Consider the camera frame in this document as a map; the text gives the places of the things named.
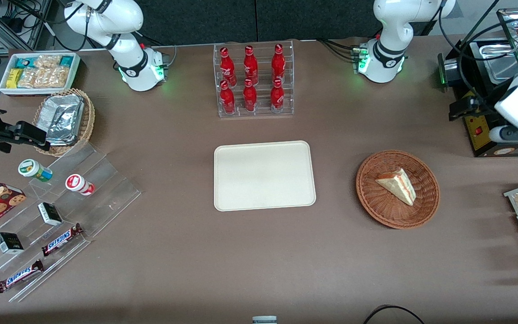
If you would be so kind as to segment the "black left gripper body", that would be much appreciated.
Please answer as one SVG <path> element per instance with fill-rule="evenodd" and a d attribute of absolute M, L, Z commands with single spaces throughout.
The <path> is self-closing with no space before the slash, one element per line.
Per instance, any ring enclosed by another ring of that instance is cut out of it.
<path fill-rule="evenodd" d="M 498 112 L 493 105 L 479 100 L 473 94 L 465 94 L 462 100 L 466 100 L 466 107 L 462 111 L 462 117 L 489 116 L 498 119 Z"/>

